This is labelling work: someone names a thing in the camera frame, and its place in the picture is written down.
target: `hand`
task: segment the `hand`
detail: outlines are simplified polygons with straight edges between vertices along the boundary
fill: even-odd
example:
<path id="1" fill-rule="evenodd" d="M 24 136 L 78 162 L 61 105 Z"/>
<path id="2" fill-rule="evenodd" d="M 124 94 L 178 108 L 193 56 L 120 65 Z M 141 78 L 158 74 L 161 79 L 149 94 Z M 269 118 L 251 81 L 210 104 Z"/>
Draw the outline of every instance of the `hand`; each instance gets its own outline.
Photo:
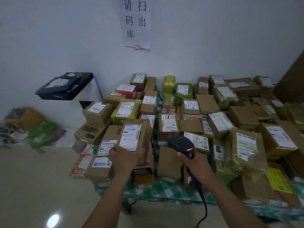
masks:
<path id="1" fill-rule="evenodd" d="M 126 177 L 127 180 L 132 170 L 136 167 L 138 159 L 143 156 L 145 149 L 129 152 L 119 145 L 114 145 L 109 151 L 109 160 L 114 165 L 115 175 Z"/>
<path id="2" fill-rule="evenodd" d="M 215 178 L 215 175 L 208 163 L 206 154 L 199 153 L 198 151 L 194 150 L 194 158 L 192 160 L 180 152 L 177 152 L 177 157 L 186 166 L 188 166 L 191 173 L 204 186 L 206 186 L 209 180 Z"/>

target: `person's right hand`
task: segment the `person's right hand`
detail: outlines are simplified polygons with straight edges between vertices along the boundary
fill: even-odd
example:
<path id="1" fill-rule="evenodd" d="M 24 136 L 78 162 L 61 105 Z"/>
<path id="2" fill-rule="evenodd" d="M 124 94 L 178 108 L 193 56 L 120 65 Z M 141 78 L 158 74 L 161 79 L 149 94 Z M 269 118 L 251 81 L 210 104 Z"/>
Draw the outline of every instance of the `person's right hand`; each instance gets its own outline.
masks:
<path id="1" fill-rule="evenodd" d="M 199 153 L 198 151 L 194 150 L 194 158 L 192 160 L 180 152 L 177 152 L 177 157 L 180 161 L 189 167 L 191 173 L 204 186 L 206 186 L 206 184 L 212 178 L 215 178 L 215 175 L 208 163 L 206 154 Z"/>

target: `yellow wrapped package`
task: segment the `yellow wrapped package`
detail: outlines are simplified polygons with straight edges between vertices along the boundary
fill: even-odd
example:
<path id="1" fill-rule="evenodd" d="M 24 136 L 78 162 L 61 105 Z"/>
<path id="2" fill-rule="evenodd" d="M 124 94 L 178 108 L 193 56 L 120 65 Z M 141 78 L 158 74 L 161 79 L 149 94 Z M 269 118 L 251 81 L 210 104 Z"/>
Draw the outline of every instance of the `yellow wrapped package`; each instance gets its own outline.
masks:
<path id="1" fill-rule="evenodd" d="M 113 125 L 122 126 L 124 120 L 138 119 L 140 106 L 141 100 L 122 98 L 111 115 Z"/>
<path id="2" fill-rule="evenodd" d="M 175 103 L 175 94 L 164 94 L 163 105 L 174 106 Z"/>
<path id="3" fill-rule="evenodd" d="M 219 109 L 228 109 L 231 105 L 236 105 L 239 101 L 236 93 L 228 86 L 215 85 L 213 95 Z"/>
<path id="4" fill-rule="evenodd" d="M 257 180 L 268 171 L 261 134 L 232 128 L 225 140 L 224 167 Z"/>
<path id="5" fill-rule="evenodd" d="M 304 130 L 304 104 L 284 103 L 278 114 L 281 120 L 291 121 L 298 130 Z"/>
<path id="6" fill-rule="evenodd" d="M 175 88 L 175 76 L 166 75 L 164 77 L 163 95 L 174 94 L 174 88 Z"/>

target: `yellow label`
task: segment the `yellow label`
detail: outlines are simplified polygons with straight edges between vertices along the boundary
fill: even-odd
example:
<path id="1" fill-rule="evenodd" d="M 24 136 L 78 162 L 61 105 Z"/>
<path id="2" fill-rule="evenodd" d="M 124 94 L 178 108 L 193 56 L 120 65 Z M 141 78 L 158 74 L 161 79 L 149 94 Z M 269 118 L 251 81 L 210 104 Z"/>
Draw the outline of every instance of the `yellow label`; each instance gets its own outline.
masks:
<path id="1" fill-rule="evenodd" d="M 287 184 L 282 172 L 279 169 L 268 167 L 266 174 L 272 189 L 292 194 L 292 191 Z"/>

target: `green plastic wrap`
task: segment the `green plastic wrap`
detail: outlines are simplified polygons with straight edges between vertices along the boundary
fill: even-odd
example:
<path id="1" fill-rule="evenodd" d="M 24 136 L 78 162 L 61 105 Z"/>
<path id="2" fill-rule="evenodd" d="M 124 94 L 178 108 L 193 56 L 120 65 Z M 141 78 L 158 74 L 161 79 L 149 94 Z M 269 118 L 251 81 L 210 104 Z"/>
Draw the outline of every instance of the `green plastic wrap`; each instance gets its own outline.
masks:
<path id="1" fill-rule="evenodd" d="M 138 119 L 140 106 L 141 100 L 139 99 L 122 98 L 111 115 L 113 125 L 122 126 L 126 119 Z"/>
<path id="2" fill-rule="evenodd" d="M 232 128 L 225 140 L 224 167 L 257 180 L 268 171 L 260 133 Z"/>
<path id="3" fill-rule="evenodd" d="M 193 85 L 190 83 L 175 84 L 175 104 L 181 105 L 183 98 L 193 99 Z"/>
<path id="4" fill-rule="evenodd" d="M 54 135 L 54 129 L 59 128 L 59 126 L 53 122 L 42 123 L 29 130 L 27 138 L 29 139 L 29 145 L 33 149 L 39 149 L 52 141 Z"/>
<path id="5" fill-rule="evenodd" d="M 291 121 L 299 130 L 304 130 L 304 104 L 284 103 L 278 113 L 282 120 Z"/>
<path id="6" fill-rule="evenodd" d="M 175 104 L 175 94 L 164 94 L 163 105 L 174 106 Z"/>
<path id="7" fill-rule="evenodd" d="M 174 94 L 174 87 L 175 87 L 175 76 L 166 75 L 164 77 L 163 95 Z"/>
<path id="8" fill-rule="evenodd" d="M 215 85 L 213 95 L 219 109 L 228 109 L 231 105 L 236 105 L 239 101 L 236 93 L 228 86 Z"/>

